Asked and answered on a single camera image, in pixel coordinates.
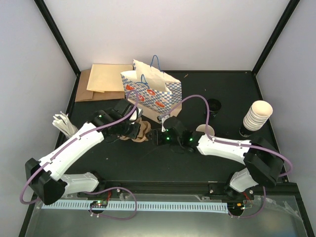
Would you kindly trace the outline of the brown pulp cup carrier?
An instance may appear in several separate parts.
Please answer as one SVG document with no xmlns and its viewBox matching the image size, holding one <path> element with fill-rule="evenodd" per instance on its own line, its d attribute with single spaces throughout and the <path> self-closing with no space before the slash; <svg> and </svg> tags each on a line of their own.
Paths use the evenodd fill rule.
<svg viewBox="0 0 316 237">
<path fill-rule="evenodd" d="M 151 124 L 148 121 L 142 120 L 142 118 L 138 118 L 136 123 L 140 124 L 140 130 L 135 139 L 128 138 L 126 136 L 121 136 L 119 139 L 126 141 L 132 140 L 133 142 L 141 143 L 144 141 L 148 141 L 146 134 L 151 131 Z"/>
</svg>

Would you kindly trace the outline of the blue checkered paper bag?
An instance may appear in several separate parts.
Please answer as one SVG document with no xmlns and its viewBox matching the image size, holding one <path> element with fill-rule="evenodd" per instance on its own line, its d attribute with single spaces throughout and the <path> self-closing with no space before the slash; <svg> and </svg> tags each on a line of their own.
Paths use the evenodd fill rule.
<svg viewBox="0 0 316 237">
<path fill-rule="evenodd" d="M 152 57 L 148 65 L 138 60 L 133 60 L 133 70 L 121 72 L 124 91 L 127 93 L 136 90 L 138 94 L 131 92 L 128 100 L 138 102 L 138 107 L 143 110 L 143 116 L 158 122 L 158 117 L 168 113 L 172 108 L 171 115 L 177 116 L 182 106 L 175 107 L 182 100 L 181 82 L 161 70 L 154 67 Z"/>
</svg>

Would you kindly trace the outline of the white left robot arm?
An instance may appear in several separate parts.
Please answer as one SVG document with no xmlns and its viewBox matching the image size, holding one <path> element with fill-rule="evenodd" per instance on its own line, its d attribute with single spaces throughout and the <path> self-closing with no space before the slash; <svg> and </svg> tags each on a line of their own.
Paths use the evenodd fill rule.
<svg viewBox="0 0 316 237">
<path fill-rule="evenodd" d="M 140 131 L 137 119 L 143 110 L 126 99 L 113 108 L 96 111 L 86 123 L 64 144 L 39 160 L 25 163 L 27 183 L 44 204 L 50 205 L 68 194 L 88 192 L 101 197 L 105 183 L 91 172 L 66 174 L 81 156 L 111 136 L 135 139 Z"/>
</svg>

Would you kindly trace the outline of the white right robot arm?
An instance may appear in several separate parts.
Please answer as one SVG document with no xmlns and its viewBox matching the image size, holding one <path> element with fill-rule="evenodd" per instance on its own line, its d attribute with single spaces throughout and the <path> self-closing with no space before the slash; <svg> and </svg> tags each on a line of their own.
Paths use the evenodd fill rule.
<svg viewBox="0 0 316 237">
<path fill-rule="evenodd" d="M 284 164 L 275 150 L 269 150 L 271 146 L 263 138 L 209 138 L 206 131 L 188 130 L 175 116 L 165 119 L 160 129 L 147 132 L 146 138 L 157 146 L 179 146 L 186 152 L 226 158 L 244 165 L 242 170 L 229 175 L 222 191 L 215 192 L 231 200 L 240 199 L 243 192 L 255 186 L 275 187 Z"/>
</svg>

